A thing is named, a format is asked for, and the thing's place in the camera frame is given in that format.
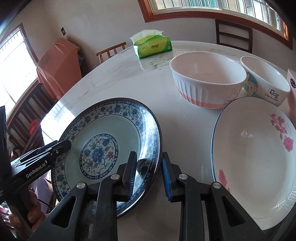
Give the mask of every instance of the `ribbed bowl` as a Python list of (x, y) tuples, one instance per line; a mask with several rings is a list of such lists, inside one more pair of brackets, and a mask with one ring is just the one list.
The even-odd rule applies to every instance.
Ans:
[(239, 95), (247, 78), (237, 62), (216, 53), (190, 52), (170, 62), (180, 94), (190, 103), (207, 108), (224, 108)]

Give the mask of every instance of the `pink cup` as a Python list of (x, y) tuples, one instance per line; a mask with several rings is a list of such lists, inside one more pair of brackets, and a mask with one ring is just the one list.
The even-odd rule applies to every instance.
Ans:
[(288, 69), (287, 82), (291, 87), (291, 92), (287, 96), (290, 107), (289, 116), (294, 126), (296, 126), (296, 72)]

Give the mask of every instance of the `blue floral pattern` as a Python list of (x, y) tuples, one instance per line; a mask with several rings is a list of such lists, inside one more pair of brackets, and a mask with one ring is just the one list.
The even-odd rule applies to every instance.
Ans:
[(96, 135), (81, 151), (80, 170), (89, 179), (100, 179), (112, 170), (117, 157), (118, 146), (115, 138), (109, 134)]
[[(129, 202), (117, 203), (117, 214), (123, 215), (126, 210), (134, 206), (137, 200), (143, 196), (146, 185), (148, 183), (149, 185), (151, 184), (161, 159), (161, 133), (157, 120), (146, 106), (137, 101), (133, 102), (131, 99), (115, 98), (97, 103), (82, 112), (67, 127), (59, 141), (68, 139), (72, 142), (85, 126), (106, 115), (120, 115), (129, 119), (135, 125), (140, 135), (141, 150), (140, 153), (137, 153), (139, 159), (137, 165), (138, 176), (135, 180), (133, 195)], [(99, 140), (102, 138), (102, 140), (100, 140), (100, 144), (96, 144), (91, 149), (93, 147), (92, 143), (96, 142), (96, 138), (99, 138)], [(91, 177), (95, 178), (96, 175), (109, 172), (109, 168), (113, 168), (110, 162), (112, 160), (113, 163), (115, 160), (115, 144), (117, 145), (116, 140), (112, 139), (111, 136), (95, 136), (84, 147), (81, 152), (81, 168), (90, 176), (90, 179)], [(115, 148), (115, 150), (113, 151), (111, 148), (106, 151), (109, 146)], [(110, 160), (108, 158), (109, 152), (113, 152), (114, 155)], [(64, 153), (58, 157), (56, 165), (52, 169), (53, 187), (59, 201), (71, 190), (65, 175), (66, 156), (67, 154)], [(90, 166), (87, 168), (90, 163), (96, 167), (96, 173), (91, 172)]]

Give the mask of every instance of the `metal screw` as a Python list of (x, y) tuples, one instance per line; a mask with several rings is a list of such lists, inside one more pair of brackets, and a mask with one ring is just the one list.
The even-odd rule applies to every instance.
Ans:
[(111, 179), (112, 180), (117, 180), (117, 179), (119, 179), (120, 178), (120, 176), (118, 175), (118, 174), (112, 174), (111, 175)]
[(77, 185), (76, 185), (76, 187), (78, 188), (78, 189), (82, 189), (82, 188), (85, 188), (85, 183), (78, 183)]
[(215, 182), (215, 183), (213, 183), (213, 187), (219, 189), (219, 188), (221, 188), (221, 184)]
[(181, 180), (186, 180), (187, 178), (188, 178), (188, 176), (186, 175), (186, 174), (180, 174), (179, 175), (179, 178), (181, 179)]

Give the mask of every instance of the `window frame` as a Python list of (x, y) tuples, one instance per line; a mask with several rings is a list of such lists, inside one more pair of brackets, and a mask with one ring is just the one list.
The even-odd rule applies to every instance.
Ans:
[(34, 62), (35, 65), (37, 65), (38, 63), (38, 58), (36, 56), (36, 54), (33, 51), (33, 48), (28, 40), (28, 37), (26, 35), (25, 29), (24, 29), (24, 25), (21, 23), (18, 26), (16, 26), (9, 34), (5, 35), (4, 38), (0, 41), (0, 48), (2, 48), (2, 46), (4, 45), (4, 43), (7, 42), (7, 40), (9, 40), (13, 35), (15, 35), (16, 32), (20, 31), (23, 38), (24, 38), (24, 43), (26, 44), (27, 50)]
[(190, 7), (190, 9), (188, 7), (175, 7), (156, 10), (155, 7), (151, 7), (149, 0), (138, 0), (138, 3), (146, 23), (170, 18), (211, 18), (225, 20), (259, 30), (280, 41), (288, 48), (293, 49), (293, 36), (289, 28), (288, 39), (285, 39), (282, 31), (249, 15), (223, 9), (219, 4), (220, 1), (218, 1), (219, 8), (217, 9), (207, 7)]
[[(34, 62), (34, 64), (37, 66), (38, 63), (38, 58), (28, 40), (28, 37), (26, 35), (25, 29), (23, 24), (19, 24), (16, 26), (10, 33), (5, 34), (4, 38), (0, 41), (0, 48), (4, 45), (4, 43), (7, 42), (16, 32), (20, 31), (23, 38), (24, 38), (24, 43), (26, 44), (27, 50)], [(31, 93), (32, 89), (34, 89), (37, 85), (39, 84), (38, 77), (29, 85), (29, 87), (25, 90), (25, 92), (22, 94), (22, 96), (18, 99), (18, 101), (15, 103), (14, 107), (10, 111), (10, 113), (7, 116), (7, 125), (11, 122), (12, 118), (15, 116), (15, 110), (17, 110), (20, 105), (22, 104), (23, 100), (27, 98), (27, 96)]]

